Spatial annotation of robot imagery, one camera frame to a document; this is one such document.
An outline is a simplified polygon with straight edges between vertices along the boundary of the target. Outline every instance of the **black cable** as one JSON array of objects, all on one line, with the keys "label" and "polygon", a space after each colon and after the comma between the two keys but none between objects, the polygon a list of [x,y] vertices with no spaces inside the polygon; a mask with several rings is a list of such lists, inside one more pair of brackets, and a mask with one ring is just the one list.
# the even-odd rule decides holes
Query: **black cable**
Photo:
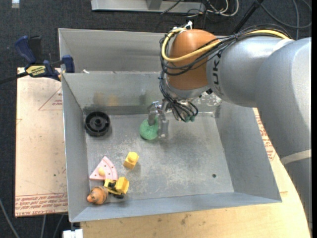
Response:
[{"label": "black cable", "polygon": [[[307,5],[307,7],[309,8],[310,11],[312,11],[312,8],[310,7],[310,5],[305,1],[305,0],[301,0],[304,4]],[[287,26],[287,27],[290,27],[290,28],[295,28],[295,29],[299,29],[299,28],[307,28],[307,27],[310,27],[312,22],[310,22],[308,25],[304,25],[304,26],[294,26],[294,25],[290,25],[290,24],[287,24],[281,20],[279,20],[278,18],[276,18],[275,16],[273,16],[268,10],[267,8],[263,5],[263,4],[260,4],[260,6],[263,8],[263,10],[271,17],[273,18],[274,20],[276,20],[278,23],[284,25],[284,26]]]},{"label": "black cable", "polygon": [[161,15],[162,15],[162,14],[165,14],[165,13],[169,12],[170,10],[172,10],[173,8],[175,8],[181,1],[182,1],[182,0],[178,0],[178,1],[177,1],[175,4],[173,4],[170,8],[168,8],[168,9],[165,10],[165,11],[163,11],[163,12],[161,13]]},{"label": "black cable", "polygon": [[264,0],[256,0],[253,2],[251,7],[248,9],[247,13],[243,16],[241,21],[238,23],[236,28],[233,30],[233,33],[239,32],[241,27],[248,21],[248,19],[252,16],[252,14],[256,11],[257,8],[261,5]]},{"label": "black cable", "polygon": [[55,229],[55,231],[54,231],[54,234],[53,234],[53,238],[56,237],[57,232],[58,232],[58,229],[59,229],[59,225],[60,225],[61,221],[63,220],[64,216],[65,216],[65,214],[62,214],[61,218],[59,219],[59,222],[58,222],[58,224],[57,224],[57,226],[56,226],[56,229]]}]

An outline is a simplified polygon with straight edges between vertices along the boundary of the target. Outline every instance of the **metal stand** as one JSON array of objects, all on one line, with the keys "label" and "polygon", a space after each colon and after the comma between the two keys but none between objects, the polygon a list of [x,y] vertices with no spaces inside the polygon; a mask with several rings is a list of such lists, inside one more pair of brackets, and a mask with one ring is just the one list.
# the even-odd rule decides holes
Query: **metal stand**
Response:
[{"label": "metal stand", "polygon": [[[177,1],[165,0],[92,0],[92,11],[144,11],[164,12],[175,5]],[[167,12],[173,13],[197,13],[196,10],[204,10],[200,2],[179,2]]]}]

